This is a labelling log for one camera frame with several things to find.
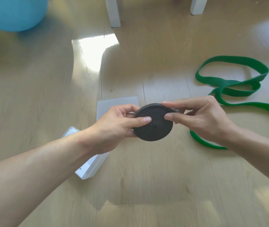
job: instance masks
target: green elastic band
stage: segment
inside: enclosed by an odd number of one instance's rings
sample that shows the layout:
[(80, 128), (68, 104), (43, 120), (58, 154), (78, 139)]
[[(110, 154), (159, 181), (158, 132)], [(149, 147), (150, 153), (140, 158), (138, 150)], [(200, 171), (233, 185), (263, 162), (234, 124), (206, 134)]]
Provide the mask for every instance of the green elastic band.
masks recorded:
[[(222, 78), (218, 77), (208, 77), (208, 76), (201, 76), (200, 75), (200, 70), (208, 63), (214, 62), (214, 61), (221, 61), (221, 62), (226, 62), (226, 63), (232, 63), (232, 64), (241, 64), (241, 65), (246, 65), (250, 68), (253, 68), (255, 71), (259, 73), (259, 76), (253, 77), (249, 80), (245, 81), (237, 81), (237, 80), (224, 80)], [(261, 87), (260, 82), (265, 79), (267, 74), (269, 73), (269, 68), (263, 64), (260, 61), (257, 61), (255, 59), (249, 58), (249, 57), (236, 57), (236, 56), (217, 56), (217, 57), (212, 57), (208, 60), (206, 60), (200, 68), (197, 70), (195, 74), (195, 78), (197, 81), (203, 83), (203, 84), (208, 84), (211, 86), (215, 86), (216, 88), (212, 90), (212, 92), (209, 93), (209, 95), (214, 94), (216, 100), (222, 104), (222, 105), (229, 105), (229, 106), (237, 106), (237, 105), (249, 105), (249, 106), (254, 106), (254, 107), (259, 107), (262, 109), (265, 109), (269, 111), (269, 103), (261, 103), (261, 102), (247, 102), (247, 103), (227, 103), (226, 101), (223, 100), (222, 94), (228, 95), (228, 96), (234, 96), (234, 97), (241, 97), (241, 96), (250, 96), (256, 91), (258, 91)], [(252, 87), (251, 91), (243, 91), (243, 90), (236, 90), (229, 88), (231, 86), (239, 86), (239, 85), (250, 85)], [(191, 136), (198, 141), (199, 143), (215, 148), (215, 149), (227, 149), (223, 146), (217, 146), (213, 145), (201, 137), (199, 137), (196, 133), (193, 131), (190, 131)]]

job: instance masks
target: black round object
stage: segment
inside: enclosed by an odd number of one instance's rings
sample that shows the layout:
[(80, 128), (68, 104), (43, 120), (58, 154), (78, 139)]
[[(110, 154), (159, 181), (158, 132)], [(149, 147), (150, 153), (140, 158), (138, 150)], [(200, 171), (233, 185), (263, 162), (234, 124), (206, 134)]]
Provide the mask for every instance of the black round object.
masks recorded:
[(169, 107), (165, 107), (160, 103), (151, 103), (141, 107), (135, 114), (137, 117), (151, 117), (151, 122), (141, 126), (134, 127), (134, 133), (145, 141), (156, 141), (168, 135), (172, 129), (173, 122), (164, 119), (164, 115), (170, 112), (178, 112)]

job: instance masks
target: skin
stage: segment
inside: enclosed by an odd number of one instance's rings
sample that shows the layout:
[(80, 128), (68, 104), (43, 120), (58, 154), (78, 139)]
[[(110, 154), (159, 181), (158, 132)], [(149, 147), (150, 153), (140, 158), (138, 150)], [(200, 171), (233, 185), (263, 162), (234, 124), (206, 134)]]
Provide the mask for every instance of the skin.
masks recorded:
[[(181, 113), (165, 119), (233, 150), (269, 177), (269, 139), (236, 126), (212, 96), (162, 102)], [(0, 162), (0, 226), (18, 226), (52, 191), (96, 154), (113, 150), (132, 128), (151, 122), (134, 118), (139, 107), (112, 107), (93, 126)]]

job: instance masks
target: white power strip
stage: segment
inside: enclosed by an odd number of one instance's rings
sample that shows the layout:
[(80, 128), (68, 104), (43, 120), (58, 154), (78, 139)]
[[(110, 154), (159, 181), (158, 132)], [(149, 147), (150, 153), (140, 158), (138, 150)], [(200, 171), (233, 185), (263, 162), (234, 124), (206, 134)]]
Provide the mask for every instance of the white power strip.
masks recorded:
[[(74, 134), (76, 132), (79, 132), (79, 130), (76, 129), (75, 127), (71, 126), (70, 128), (68, 128), (68, 130), (65, 132), (65, 134), (62, 137), (69, 136), (69, 135)], [(81, 166), (75, 173), (81, 179), (91, 178), (98, 171), (99, 167), (105, 161), (107, 156), (108, 156), (108, 153), (98, 154), (98, 155), (93, 156), (83, 166)]]

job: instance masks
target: blue exercise ball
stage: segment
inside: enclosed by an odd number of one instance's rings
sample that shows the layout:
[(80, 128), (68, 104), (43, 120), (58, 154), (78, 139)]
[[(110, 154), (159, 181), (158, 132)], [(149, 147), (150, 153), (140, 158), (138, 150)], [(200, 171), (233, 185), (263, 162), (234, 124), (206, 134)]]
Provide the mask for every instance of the blue exercise ball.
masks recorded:
[(47, 7), (48, 0), (0, 0), (0, 30), (30, 29), (44, 18)]

